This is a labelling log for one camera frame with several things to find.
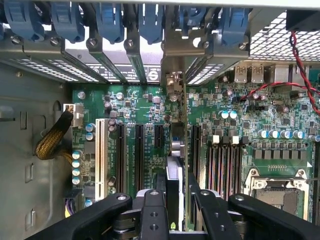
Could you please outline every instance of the cable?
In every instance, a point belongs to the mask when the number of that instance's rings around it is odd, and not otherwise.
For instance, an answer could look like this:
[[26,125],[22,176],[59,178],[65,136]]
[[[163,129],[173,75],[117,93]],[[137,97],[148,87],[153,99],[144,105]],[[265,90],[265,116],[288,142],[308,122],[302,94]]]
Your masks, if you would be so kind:
[[300,75],[301,77],[303,78],[303,81],[304,81],[304,85],[306,87],[306,92],[307,92],[307,95],[309,97],[309,100],[310,100],[310,104],[313,108],[313,110],[320,116],[320,111],[316,105],[316,100],[315,98],[313,97],[313,91],[312,91],[312,85],[309,81],[309,79],[307,78],[307,74],[306,74],[306,71],[305,71],[305,68],[304,68],[304,64],[302,63],[300,57],[299,57],[299,50],[297,48],[297,36],[296,36],[296,32],[295,31],[291,31],[291,36],[289,38],[289,42],[290,42],[290,45],[292,47],[292,53],[293,53],[293,56],[295,58],[295,61],[296,61],[296,65],[298,66],[299,70],[300,70]]
[[36,144],[34,153],[40,160],[49,160],[57,156],[65,157],[72,163],[72,156],[65,146],[59,145],[70,128],[74,118],[73,107],[66,109],[53,127]]
[[[263,89],[265,89],[267,87],[278,87],[278,86],[295,86],[295,87],[299,87],[299,88],[302,88],[302,89],[306,89],[307,88],[306,86],[302,86],[302,85],[299,85],[297,83],[276,81],[276,82],[273,82],[273,83],[264,84],[264,85],[262,85],[261,87],[259,87],[257,89],[251,90],[248,94],[242,96],[240,98],[240,101],[245,101],[252,94],[254,94],[254,93],[256,93],[256,92],[258,92],[260,90],[263,90]],[[320,95],[320,91],[319,90],[317,90],[317,89],[315,89],[313,87],[311,87],[310,89]]]

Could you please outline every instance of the motherboard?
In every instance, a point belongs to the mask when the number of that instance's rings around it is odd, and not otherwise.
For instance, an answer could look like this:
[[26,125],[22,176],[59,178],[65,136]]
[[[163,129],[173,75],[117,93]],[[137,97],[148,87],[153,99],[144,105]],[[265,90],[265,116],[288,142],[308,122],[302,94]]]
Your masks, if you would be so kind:
[[[312,221],[314,186],[306,180],[318,164],[318,116],[304,92],[265,88],[237,100],[258,86],[186,87],[188,171],[225,200],[245,193]],[[160,86],[78,84],[73,103],[83,106],[83,126],[72,128],[72,183],[83,190],[84,207],[154,188],[172,152],[179,101]]]

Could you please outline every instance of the green circuit board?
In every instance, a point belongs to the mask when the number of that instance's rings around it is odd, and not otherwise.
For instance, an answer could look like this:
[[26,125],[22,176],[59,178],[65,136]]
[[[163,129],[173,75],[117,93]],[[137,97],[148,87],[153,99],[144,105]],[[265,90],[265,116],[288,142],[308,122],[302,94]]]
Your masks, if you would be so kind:
[[[226,135],[229,130],[235,130],[241,139],[248,137],[248,144],[242,149],[241,155],[241,191],[249,170],[256,168],[260,176],[266,177],[294,177],[298,170],[304,170],[307,177],[313,176],[314,144],[308,140],[310,129],[319,133],[318,116],[313,113],[307,97],[292,100],[289,93],[274,93],[270,89],[265,89],[259,94],[265,95],[266,100],[247,100],[246,102],[233,102],[236,96],[243,96],[251,89],[257,88],[254,83],[211,83],[202,87],[187,87],[187,117],[189,136],[192,136],[192,126],[201,127],[201,141],[199,148],[200,178],[201,188],[208,188],[208,142],[212,140],[215,130],[222,130]],[[227,90],[232,91],[231,96],[225,96]],[[165,172],[166,157],[170,153],[170,123],[174,122],[178,116],[177,102],[170,101],[166,90],[159,86],[123,86],[123,85],[93,85],[79,84],[73,88],[73,103],[80,103],[84,106],[84,123],[95,123],[96,119],[106,118],[105,101],[106,97],[117,112],[117,122],[126,126],[126,189],[125,192],[135,196],[135,174],[134,156],[135,153],[135,125],[144,125],[144,188],[153,188],[155,175]],[[85,92],[85,99],[78,98],[79,92]],[[124,98],[118,100],[117,93],[122,93]],[[154,104],[152,97],[160,97],[159,102]],[[289,108],[288,113],[277,111],[278,105],[273,101],[281,101],[282,106]],[[251,111],[248,106],[268,106],[267,110]],[[234,111],[236,118],[223,119],[222,111]],[[170,122],[164,120],[164,116],[171,116]],[[164,145],[162,148],[154,148],[155,125],[161,124],[164,129]],[[276,130],[279,133],[283,130],[293,133],[302,131],[303,139],[283,138],[261,138],[258,135],[260,130],[269,133]],[[108,176],[116,175],[117,149],[115,132],[109,133],[108,138]],[[86,148],[86,131],[73,129],[73,149],[82,150],[84,155],[91,154]],[[289,151],[288,159],[283,157],[269,159],[266,156],[273,150]],[[293,153],[303,152],[305,159],[292,159]],[[82,163],[83,185],[95,183],[94,155],[85,158]],[[312,209],[312,190],[310,185],[309,210]],[[114,187],[108,187],[109,193],[114,193]],[[303,196],[298,195],[299,203],[303,201]],[[302,216],[303,210],[297,208],[296,215]]]

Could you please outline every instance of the white pci slot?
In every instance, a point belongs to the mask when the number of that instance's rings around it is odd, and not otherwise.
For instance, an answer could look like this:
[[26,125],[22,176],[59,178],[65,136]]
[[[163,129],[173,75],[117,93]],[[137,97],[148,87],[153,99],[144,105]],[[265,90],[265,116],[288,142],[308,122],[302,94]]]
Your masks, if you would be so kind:
[[95,120],[95,200],[108,194],[108,119]]

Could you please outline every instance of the blue plastic clip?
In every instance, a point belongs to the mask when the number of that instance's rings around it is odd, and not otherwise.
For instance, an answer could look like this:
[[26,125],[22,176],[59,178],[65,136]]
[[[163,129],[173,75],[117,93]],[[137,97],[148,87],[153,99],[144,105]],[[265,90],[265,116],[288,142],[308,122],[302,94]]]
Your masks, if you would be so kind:
[[206,14],[206,7],[180,6],[179,7],[179,27],[182,36],[187,37],[188,31],[192,28],[199,28],[201,21]]
[[222,45],[241,44],[248,25],[249,8],[223,7],[221,15]]
[[85,27],[78,3],[69,1],[52,2],[51,17],[54,29],[62,38],[71,43],[85,40]]
[[121,4],[97,3],[95,7],[96,24],[99,35],[111,44],[121,43],[125,39]]
[[160,43],[163,38],[164,28],[162,21],[164,17],[165,6],[156,4],[139,4],[139,34],[148,44]]
[[4,12],[13,33],[33,42],[45,39],[45,29],[33,1],[4,0]]

